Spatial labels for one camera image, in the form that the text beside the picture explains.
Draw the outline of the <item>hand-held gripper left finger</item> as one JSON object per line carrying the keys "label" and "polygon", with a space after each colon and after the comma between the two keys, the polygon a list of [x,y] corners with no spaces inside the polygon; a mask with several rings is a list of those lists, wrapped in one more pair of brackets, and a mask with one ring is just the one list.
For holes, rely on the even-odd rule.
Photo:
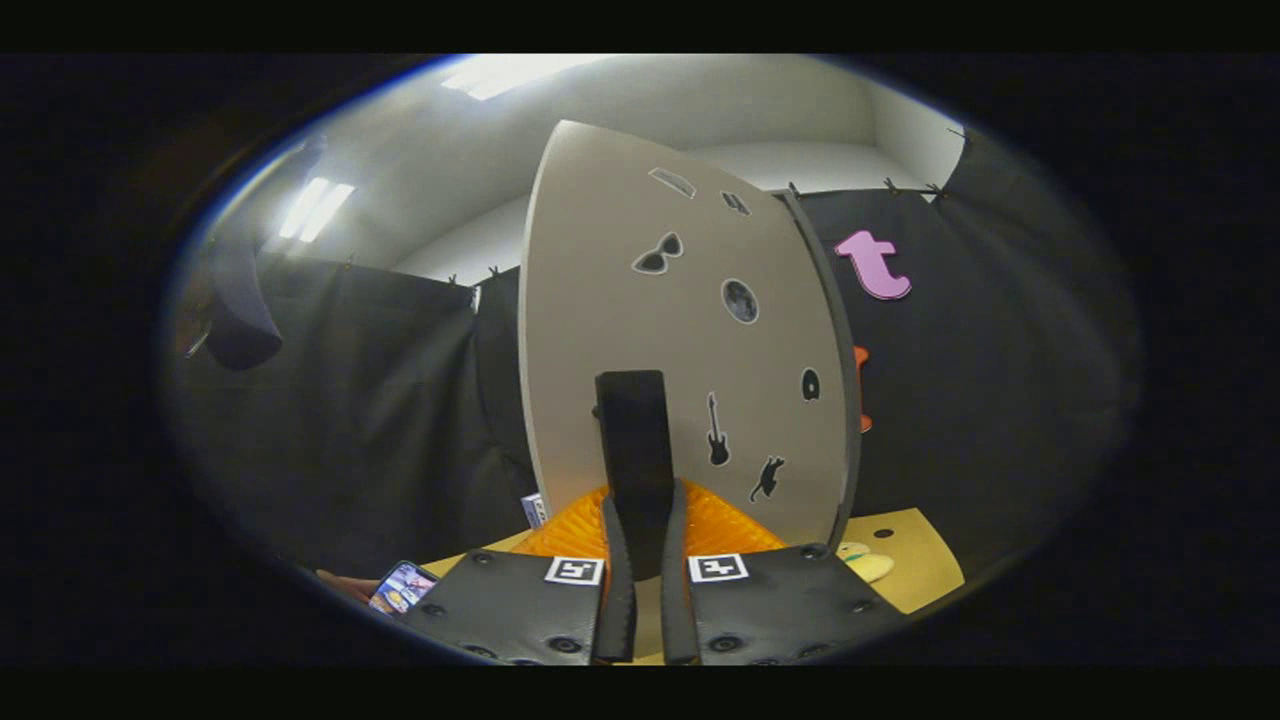
{"label": "hand-held gripper left finger", "polygon": [[634,659],[637,601],[605,486],[508,550],[461,555],[398,621],[480,664],[595,666]]}

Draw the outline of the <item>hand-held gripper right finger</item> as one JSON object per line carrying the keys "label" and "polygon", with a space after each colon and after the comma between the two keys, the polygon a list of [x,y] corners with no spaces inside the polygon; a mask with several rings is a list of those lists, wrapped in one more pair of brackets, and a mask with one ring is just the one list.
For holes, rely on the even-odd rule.
{"label": "hand-held gripper right finger", "polygon": [[689,480],[675,484],[660,579],[668,665],[836,664],[906,624],[828,544],[783,544]]}

